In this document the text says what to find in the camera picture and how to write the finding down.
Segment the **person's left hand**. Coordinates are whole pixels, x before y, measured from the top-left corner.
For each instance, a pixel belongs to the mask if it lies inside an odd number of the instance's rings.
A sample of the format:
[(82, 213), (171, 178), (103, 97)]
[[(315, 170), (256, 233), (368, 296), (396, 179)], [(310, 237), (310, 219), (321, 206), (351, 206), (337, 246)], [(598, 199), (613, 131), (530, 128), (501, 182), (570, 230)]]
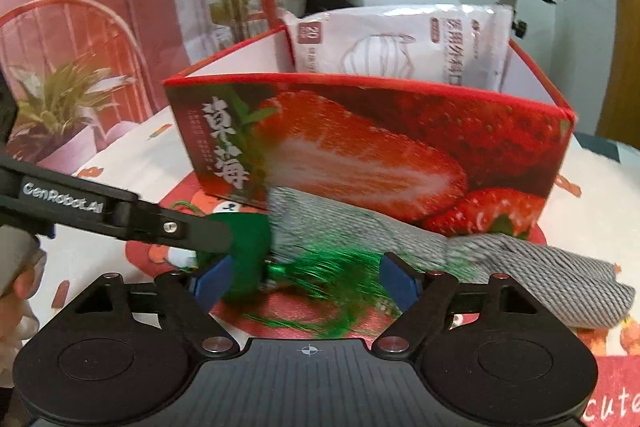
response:
[(13, 386), (12, 367), (26, 340), (39, 329), (39, 321), (29, 304), (38, 291), (47, 254), (38, 251), (15, 277), (9, 294), (1, 298), (1, 387)]

